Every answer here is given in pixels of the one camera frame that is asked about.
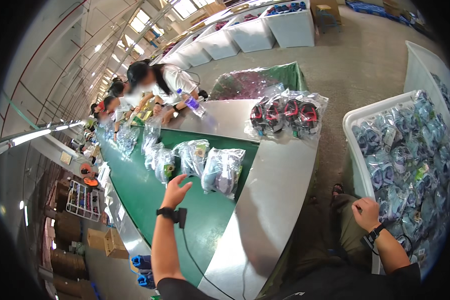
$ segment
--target foot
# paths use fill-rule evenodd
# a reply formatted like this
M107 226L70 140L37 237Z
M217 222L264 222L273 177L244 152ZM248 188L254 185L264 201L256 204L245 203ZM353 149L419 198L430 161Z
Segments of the foot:
M333 186L333 189L331 190L331 195L336 196L338 194L343 194L344 189L343 186L340 183L337 183Z

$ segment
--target water bottle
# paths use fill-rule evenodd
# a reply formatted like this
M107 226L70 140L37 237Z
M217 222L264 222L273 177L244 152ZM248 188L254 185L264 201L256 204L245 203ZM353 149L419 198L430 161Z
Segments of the water bottle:
M186 106L190 108L198 117L202 118L205 114L205 109L200 102L197 101L191 94L187 92L183 92L181 88L177 91L182 96L183 102L185 102Z

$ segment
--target stool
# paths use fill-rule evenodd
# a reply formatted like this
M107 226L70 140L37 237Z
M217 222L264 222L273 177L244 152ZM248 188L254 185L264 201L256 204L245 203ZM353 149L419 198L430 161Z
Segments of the stool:
M323 33L325 33L325 27L326 26L336 26L337 29L338 29L338 32L340 32L340 26L337 24L337 21L336 21L335 17L327 12L327 10L331 10L331 9L332 8L330 6L328 6L328 5L326 5L326 4L317 5L317 7L315 9L315 11L317 13L317 17L320 18L321 30L322 30ZM332 22L333 22L333 24L325 25L324 16L330 17Z

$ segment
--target shelf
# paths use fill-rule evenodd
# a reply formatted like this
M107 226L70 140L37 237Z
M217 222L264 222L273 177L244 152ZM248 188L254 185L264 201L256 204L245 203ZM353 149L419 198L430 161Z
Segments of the shelf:
M98 222L100 219L99 202L100 199L96 189L92 189L90 193L87 193L87 186L74 180L70 181L68 201L66 202L67 212Z

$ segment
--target red shirt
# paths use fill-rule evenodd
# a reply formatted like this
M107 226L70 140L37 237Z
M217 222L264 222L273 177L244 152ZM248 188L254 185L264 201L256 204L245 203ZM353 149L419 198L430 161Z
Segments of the red shirt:
M97 107L100 109L100 111L106 111L105 109L105 103L103 101L101 101Z

